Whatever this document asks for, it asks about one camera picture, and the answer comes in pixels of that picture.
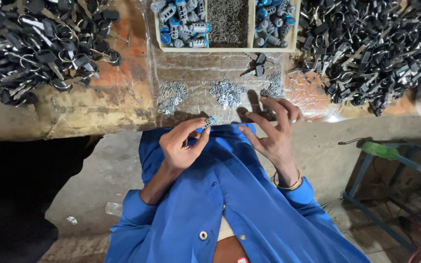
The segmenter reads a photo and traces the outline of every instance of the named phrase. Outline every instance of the shirt button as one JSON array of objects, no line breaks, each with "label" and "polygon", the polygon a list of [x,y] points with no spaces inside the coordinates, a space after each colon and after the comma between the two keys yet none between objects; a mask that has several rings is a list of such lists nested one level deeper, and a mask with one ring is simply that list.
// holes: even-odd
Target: shirt button
[{"label": "shirt button", "polygon": [[201,240],[206,240],[206,238],[207,238],[207,233],[206,233],[206,232],[204,232],[204,231],[202,231],[201,233],[199,233],[199,238],[200,238]]}]

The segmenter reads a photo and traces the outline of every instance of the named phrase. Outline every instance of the right hand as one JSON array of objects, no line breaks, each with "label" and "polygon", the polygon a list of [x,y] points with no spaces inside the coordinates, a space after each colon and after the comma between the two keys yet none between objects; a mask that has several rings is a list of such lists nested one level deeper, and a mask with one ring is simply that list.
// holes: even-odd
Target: right hand
[{"label": "right hand", "polygon": [[[195,131],[197,128],[203,128],[205,121],[206,118],[195,118],[182,122],[160,138],[159,143],[165,155],[162,165],[174,177],[179,176],[194,163],[209,141],[210,127],[203,130],[202,133]],[[196,143],[189,146],[188,137],[196,138]]]},{"label": "right hand", "polygon": [[303,114],[299,107],[286,99],[261,97],[261,102],[276,112],[277,126],[272,126],[264,117],[254,112],[247,112],[246,116],[257,123],[268,137],[258,138],[246,126],[240,125],[238,129],[248,138],[254,149],[272,162],[285,182],[291,185],[298,179],[291,152],[291,135],[294,125],[303,119]]}]

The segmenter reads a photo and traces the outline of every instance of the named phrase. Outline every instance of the blue metal frame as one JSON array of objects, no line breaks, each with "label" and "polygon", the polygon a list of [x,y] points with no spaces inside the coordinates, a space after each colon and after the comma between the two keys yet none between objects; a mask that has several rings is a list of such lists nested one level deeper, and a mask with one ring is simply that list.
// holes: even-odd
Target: blue metal frame
[{"label": "blue metal frame", "polygon": [[[421,146],[406,142],[406,143],[385,143],[382,144],[384,146],[389,146],[392,148],[399,148],[401,146],[407,147],[406,153],[404,156],[400,156],[396,160],[400,161],[400,165],[398,166],[396,172],[394,173],[394,176],[392,177],[389,186],[392,186],[396,180],[399,174],[402,172],[402,170],[405,168],[406,165],[412,167],[413,169],[421,172],[421,165],[412,161],[409,159],[412,156],[412,153],[416,150],[421,151]],[[396,233],[392,228],[389,227],[389,225],[384,222],[383,219],[377,217],[374,213],[372,213],[366,206],[362,205],[359,201],[355,200],[354,197],[357,194],[363,176],[365,175],[366,170],[368,169],[368,166],[370,166],[373,158],[375,156],[372,154],[367,154],[365,157],[365,160],[362,163],[362,166],[360,167],[360,170],[358,171],[358,175],[355,178],[354,184],[352,186],[352,189],[349,191],[349,193],[343,193],[342,195],[346,200],[349,200],[352,202],[356,207],[358,207],[367,217],[369,217],[375,224],[379,225],[383,230],[385,230],[389,235],[391,235],[397,242],[401,244],[402,247],[407,249],[410,252],[414,252],[417,247],[411,244],[410,242],[403,239],[398,233]],[[395,200],[394,198],[390,198],[390,200],[395,203],[397,206],[402,208],[404,211],[410,213],[413,217],[417,218],[421,222],[421,215],[414,213],[411,209],[409,209],[406,205],[400,203],[398,200]]]}]

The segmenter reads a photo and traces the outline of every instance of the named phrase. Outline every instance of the blue shirt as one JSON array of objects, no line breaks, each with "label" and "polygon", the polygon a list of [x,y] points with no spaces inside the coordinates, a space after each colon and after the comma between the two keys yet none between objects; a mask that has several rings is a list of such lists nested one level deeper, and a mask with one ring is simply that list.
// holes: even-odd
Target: blue shirt
[{"label": "blue shirt", "polygon": [[[248,127],[255,133],[252,124]],[[167,131],[142,135],[144,184],[164,159],[159,138]],[[370,262],[314,201],[305,177],[293,191],[271,184],[235,125],[212,127],[201,155],[158,206],[146,205],[139,192],[130,190],[124,198],[123,214],[111,228],[107,263],[211,263],[222,214],[252,263]],[[202,231],[208,235],[205,240],[199,237]]]}]

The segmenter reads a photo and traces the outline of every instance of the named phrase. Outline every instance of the workbench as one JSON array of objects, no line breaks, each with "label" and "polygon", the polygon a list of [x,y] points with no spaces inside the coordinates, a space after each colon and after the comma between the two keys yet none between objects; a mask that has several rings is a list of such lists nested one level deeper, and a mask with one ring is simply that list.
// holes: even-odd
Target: workbench
[{"label": "workbench", "polygon": [[[246,53],[164,53],[158,47],[153,13],[149,2],[117,1],[121,19],[113,30],[129,39],[109,39],[123,62],[112,67],[98,62],[100,78],[89,87],[74,85],[60,93],[50,86],[35,90],[39,101],[19,107],[0,102],[0,141],[31,141],[107,134],[125,130],[143,131],[173,127],[193,117],[213,116],[216,124],[248,122],[245,111],[260,111],[261,90],[268,85],[266,76],[280,73],[284,97],[299,106],[308,121],[336,122],[373,114],[349,103],[336,105],[324,93],[319,75],[308,72],[289,74],[301,53],[265,53],[262,77],[240,77],[253,60]],[[247,88],[241,105],[222,109],[209,93],[211,81],[223,78]],[[170,81],[184,83],[188,98],[176,108],[175,116],[165,119],[157,112],[160,85]],[[416,115],[413,92],[394,101],[383,115]]]}]

